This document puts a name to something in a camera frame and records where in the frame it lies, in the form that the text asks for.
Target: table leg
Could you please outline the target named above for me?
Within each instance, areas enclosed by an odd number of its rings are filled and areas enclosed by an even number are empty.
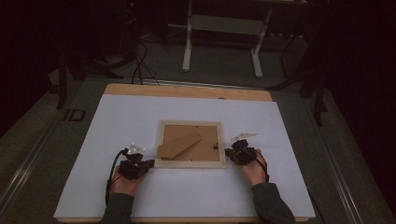
[[[191,17],[192,17],[192,1],[189,1],[189,16],[187,18],[187,43],[186,49],[184,50],[184,59],[183,59],[183,72],[190,71],[190,60],[191,60]]]
[[[257,78],[262,78],[262,67],[260,65],[259,51],[260,51],[260,48],[262,47],[262,41],[264,40],[265,31],[267,30],[268,22],[270,21],[272,11],[273,11],[273,9],[271,7],[268,8],[265,21],[262,23],[262,28],[261,28],[261,31],[259,34],[259,41],[256,45],[256,48],[251,49],[251,57],[253,60],[254,73]]]

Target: sleeve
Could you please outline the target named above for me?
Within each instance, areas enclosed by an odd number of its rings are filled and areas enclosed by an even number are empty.
[[[134,197],[128,194],[111,194],[101,223],[132,224],[131,214],[133,204]]]
[[[260,183],[251,188],[256,212],[262,224],[295,223],[294,214],[280,198],[276,184]]]

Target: person's hand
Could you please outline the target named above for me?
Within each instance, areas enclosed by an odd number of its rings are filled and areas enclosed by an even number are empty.
[[[267,162],[262,157],[262,151],[260,149],[255,149],[255,150],[256,153],[260,154],[257,155],[257,160],[259,160],[266,168]],[[262,169],[262,167],[257,161],[253,161],[248,165],[238,165],[238,164],[235,165],[242,171],[245,179],[247,180],[247,182],[251,187],[263,182],[267,182],[265,171]]]
[[[124,193],[134,197],[136,194],[139,184],[143,181],[146,175],[140,176],[135,180],[128,180],[119,174],[119,166],[116,168],[116,172],[113,175],[113,184],[110,187],[110,194],[112,193]]]

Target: floor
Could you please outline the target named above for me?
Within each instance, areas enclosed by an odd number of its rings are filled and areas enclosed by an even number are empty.
[[[197,33],[199,37],[193,39],[190,72],[182,72],[184,34],[183,31],[175,32],[179,33],[167,42],[158,41],[153,35],[142,39],[148,49],[142,67],[142,77],[147,77],[144,83],[156,84],[152,78],[155,75],[161,85],[218,85],[263,90],[285,80],[278,59],[287,44],[283,37],[265,39],[260,52],[264,78],[257,79],[253,75],[248,48],[208,43],[199,38],[206,35],[202,33]],[[305,47],[304,41],[298,40],[290,48],[285,55],[287,72],[299,62]],[[145,48],[140,45],[139,55],[143,57],[144,54]],[[12,206],[0,220],[2,223],[58,223],[53,213],[100,97],[108,83],[131,82],[135,67],[132,63],[116,69],[124,79],[106,78],[90,70],[84,81],[69,78],[68,102],[62,110],[55,109],[57,95],[47,93],[0,139],[1,191],[6,189],[29,153],[38,151],[24,187],[15,192]],[[50,74],[54,81],[56,74],[57,71]],[[326,91],[324,103],[328,112],[322,113],[323,127],[319,128],[312,116],[313,101],[300,96],[300,86],[301,83],[296,83],[271,94],[278,103],[305,183],[326,223],[396,223],[332,93]],[[81,122],[66,121],[63,117],[67,109],[85,110],[87,114]],[[316,211],[317,217],[306,223],[322,223],[318,209]]]

